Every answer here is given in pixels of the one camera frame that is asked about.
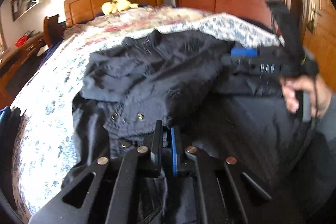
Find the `floral quilt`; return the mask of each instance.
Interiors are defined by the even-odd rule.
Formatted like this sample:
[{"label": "floral quilt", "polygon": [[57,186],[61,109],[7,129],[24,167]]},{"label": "floral quilt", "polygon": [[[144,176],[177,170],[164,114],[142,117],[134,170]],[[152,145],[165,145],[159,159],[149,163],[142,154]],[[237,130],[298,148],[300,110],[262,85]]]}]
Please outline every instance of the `floral quilt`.
[{"label": "floral quilt", "polygon": [[62,44],[11,106],[19,107],[22,115],[12,175],[14,198],[24,223],[59,193],[63,178],[76,164],[72,100],[82,87],[89,54],[119,45],[125,36],[140,38],[154,29],[162,33],[200,30],[244,47],[279,44],[275,35],[233,15],[187,8],[141,8],[67,29]]}]

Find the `black clothing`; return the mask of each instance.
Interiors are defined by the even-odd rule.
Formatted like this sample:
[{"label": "black clothing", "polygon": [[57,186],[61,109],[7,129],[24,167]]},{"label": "black clothing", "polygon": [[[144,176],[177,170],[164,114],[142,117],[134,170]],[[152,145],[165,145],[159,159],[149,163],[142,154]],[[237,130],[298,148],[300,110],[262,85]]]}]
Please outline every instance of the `black clothing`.
[{"label": "black clothing", "polygon": [[[121,138],[140,145],[160,119],[167,127],[178,124],[194,145],[211,156],[234,155],[265,182],[278,185],[314,134],[310,124],[286,110],[276,80],[232,75],[222,65],[221,57],[232,47],[241,45],[199,31],[161,34],[156,30],[90,54],[83,88],[73,100],[80,161],[63,184],[99,156],[115,158],[133,148],[122,148]],[[157,217],[171,211],[183,215],[184,206],[165,205],[172,195],[171,180],[155,185],[163,187],[158,190],[162,202],[157,204],[162,210]],[[193,221],[194,216],[184,217]]]}]

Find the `finger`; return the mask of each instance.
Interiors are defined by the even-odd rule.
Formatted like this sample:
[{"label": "finger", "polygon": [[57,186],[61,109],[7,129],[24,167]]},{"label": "finger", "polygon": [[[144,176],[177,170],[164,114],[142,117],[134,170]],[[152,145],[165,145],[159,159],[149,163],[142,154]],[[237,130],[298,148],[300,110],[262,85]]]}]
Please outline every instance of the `finger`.
[{"label": "finger", "polygon": [[288,86],[282,87],[282,94],[286,98],[295,98],[295,90]]},{"label": "finger", "polygon": [[300,76],[296,79],[286,79],[285,85],[295,90],[303,90],[307,92],[314,91],[314,82],[310,77],[306,75]]},{"label": "finger", "polygon": [[314,106],[312,106],[311,109],[310,109],[310,116],[311,117],[316,117],[316,108]]},{"label": "finger", "polygon": [[315,96],[315,92],[311,92],[310,95],[310,103],[312,106],[316,107],[316,96]]},{"label": "finger", "polygon": [[279,77],[280,85],[285,85],[285,78]]},{"label": "finger", "polygon": [[287,98],[286,107],[290,112],[295,113],[299,109],[299,101],[293,98]]}]

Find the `wooden dresser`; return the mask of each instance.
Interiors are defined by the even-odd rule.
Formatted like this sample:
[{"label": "wooden dresser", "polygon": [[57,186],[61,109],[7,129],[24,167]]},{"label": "wooden dresser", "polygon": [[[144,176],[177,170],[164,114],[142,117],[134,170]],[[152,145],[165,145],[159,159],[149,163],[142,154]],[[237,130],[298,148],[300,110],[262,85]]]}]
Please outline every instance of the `wooden dresser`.
[{"label": "wooden dresser", "polygon": [[45,44],[43,32],[31,37],[27,42],[13,52],[0,64],[0,109],[11,105],[14,98],[9,95],[7,84],[13,78],[17,70]]}]

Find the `yellow stuffed animal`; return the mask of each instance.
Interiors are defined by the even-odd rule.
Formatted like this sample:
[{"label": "yellow stuffed animal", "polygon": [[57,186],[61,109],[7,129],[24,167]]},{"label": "yellow stuffed animal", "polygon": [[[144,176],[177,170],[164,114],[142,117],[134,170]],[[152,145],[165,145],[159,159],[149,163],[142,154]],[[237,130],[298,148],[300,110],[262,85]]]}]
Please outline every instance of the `yellow stuffed animal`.
[{"label": "yellow stuffed animal", "polygon": [[101,10],[104,15],[110,15],[117,11],[121,12],[129,8],[139,8],[138,5],[138,3],[131,3],[128,0],[112,0],[112,2],[105,2],[102,5]]}]

